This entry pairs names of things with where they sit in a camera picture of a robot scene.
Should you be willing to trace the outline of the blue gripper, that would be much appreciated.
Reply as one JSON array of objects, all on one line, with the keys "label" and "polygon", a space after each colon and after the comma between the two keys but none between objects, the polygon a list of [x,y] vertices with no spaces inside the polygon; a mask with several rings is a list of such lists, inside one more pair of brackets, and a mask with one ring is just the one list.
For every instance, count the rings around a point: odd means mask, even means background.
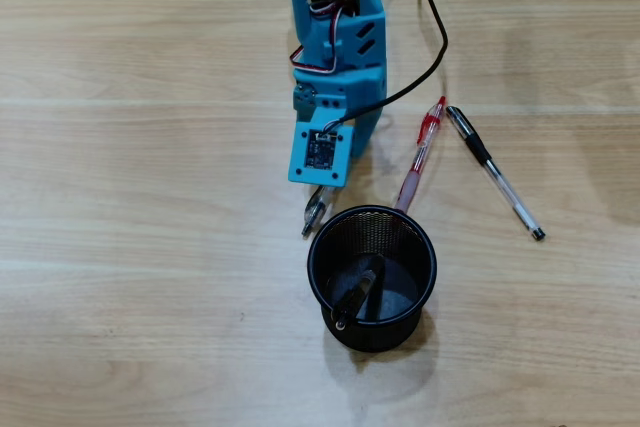
[{"label": "blue gripper", "polygon": [[355,120],[351,156],[361,157],[382,114],[386,70],[377,66],[324,75],[296,69],[294,79],[296,120],[310,121],[317,107],[349,111]]}]

